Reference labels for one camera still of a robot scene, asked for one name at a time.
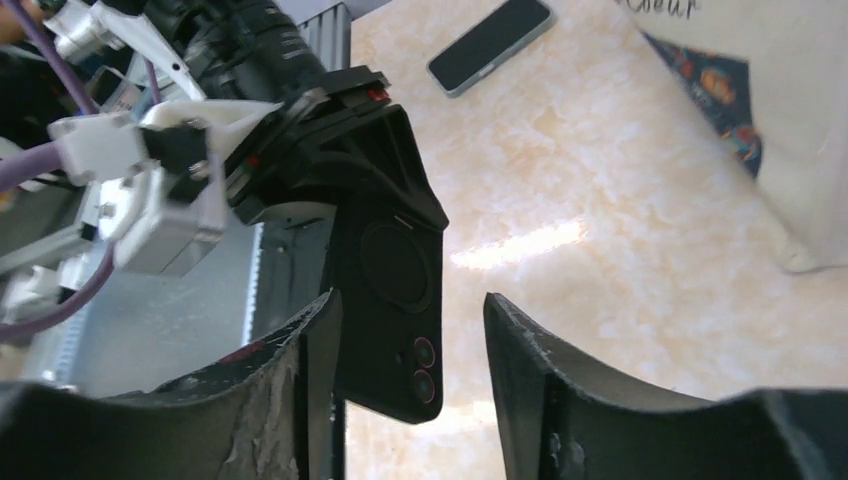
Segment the camera lens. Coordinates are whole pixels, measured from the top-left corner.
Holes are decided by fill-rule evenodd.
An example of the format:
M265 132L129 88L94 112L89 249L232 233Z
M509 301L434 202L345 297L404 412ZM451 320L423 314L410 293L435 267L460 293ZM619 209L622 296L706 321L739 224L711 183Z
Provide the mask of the camera lens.
M418 337L412 345L415 351L415 359L424 368L430 368L436 363L436 352L433 344L424 337Z
M326 72L272 0L149 3L147 18L209 98L277 103Z
M424 405L432 403L436 398L436 385L433 384L433 377L424 370L418 370L412 376L412 387L415 389L415 396Z

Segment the black smartphone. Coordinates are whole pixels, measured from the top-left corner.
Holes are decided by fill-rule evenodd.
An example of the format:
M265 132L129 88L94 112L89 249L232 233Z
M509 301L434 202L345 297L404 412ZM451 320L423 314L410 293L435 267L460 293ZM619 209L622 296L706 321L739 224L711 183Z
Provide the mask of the black smartphone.
M458 97L554 24L539 0L507 0L442 50L427 70L449 97Z

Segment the phone camera lens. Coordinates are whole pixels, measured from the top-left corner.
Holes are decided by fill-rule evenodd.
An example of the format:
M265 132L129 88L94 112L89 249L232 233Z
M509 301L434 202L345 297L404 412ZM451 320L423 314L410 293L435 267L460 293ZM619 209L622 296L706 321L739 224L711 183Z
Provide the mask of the phone camera lens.
M433 384L433 377L426 371L415 372L412 376L412 386L415 389L415 396L424 405L429 405L436 398L436 385Z
M436 351L430 340L424 337L418 337L413 343L412 348L415 350L415 359L418 364L424 368L430 368L436 363Z

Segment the beige marble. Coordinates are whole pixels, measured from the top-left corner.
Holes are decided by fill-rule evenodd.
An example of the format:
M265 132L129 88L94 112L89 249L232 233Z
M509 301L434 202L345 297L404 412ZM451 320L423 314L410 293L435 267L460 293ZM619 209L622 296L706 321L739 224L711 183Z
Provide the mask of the beige marble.
M500 1L394 0L354 23L452 223L444 410L407 426L353 408L349 478L504 477L487 291L682 392L848 385L848 271L776 267L753 182L613 0L552 1L540 40L459 99L438 90L427 61Z
M0 345L0 382L17 380L26 362L26 348Z

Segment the white bag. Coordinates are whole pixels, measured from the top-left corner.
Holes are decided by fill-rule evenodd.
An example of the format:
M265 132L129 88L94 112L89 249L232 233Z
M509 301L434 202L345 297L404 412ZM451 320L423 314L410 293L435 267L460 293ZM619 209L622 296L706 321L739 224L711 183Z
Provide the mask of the white bag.
M778 262L848 266L848 1L615 1L756 178Z

